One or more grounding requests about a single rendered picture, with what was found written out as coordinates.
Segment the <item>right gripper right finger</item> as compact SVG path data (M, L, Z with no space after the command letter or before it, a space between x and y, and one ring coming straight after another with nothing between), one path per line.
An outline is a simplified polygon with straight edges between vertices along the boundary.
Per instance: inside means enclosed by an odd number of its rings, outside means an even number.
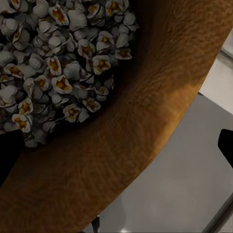
M233 131L222 129L218 139L218 148L233 168Z

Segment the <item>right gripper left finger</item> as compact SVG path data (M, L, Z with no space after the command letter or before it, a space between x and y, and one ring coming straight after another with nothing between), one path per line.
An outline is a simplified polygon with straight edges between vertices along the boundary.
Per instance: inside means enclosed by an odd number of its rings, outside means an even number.
M0 134L0 187L25 147L24 134L20 129Z

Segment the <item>popcorn bag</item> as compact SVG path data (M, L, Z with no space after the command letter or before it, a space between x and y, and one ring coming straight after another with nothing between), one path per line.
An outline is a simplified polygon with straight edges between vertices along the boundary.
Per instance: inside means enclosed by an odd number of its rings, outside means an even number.
M82 233L165 147L233 29L233 0L128 1L133 58L99 75L114 74L100 109L82 123L56 109L46 144L25 147L0 187L0 233Z

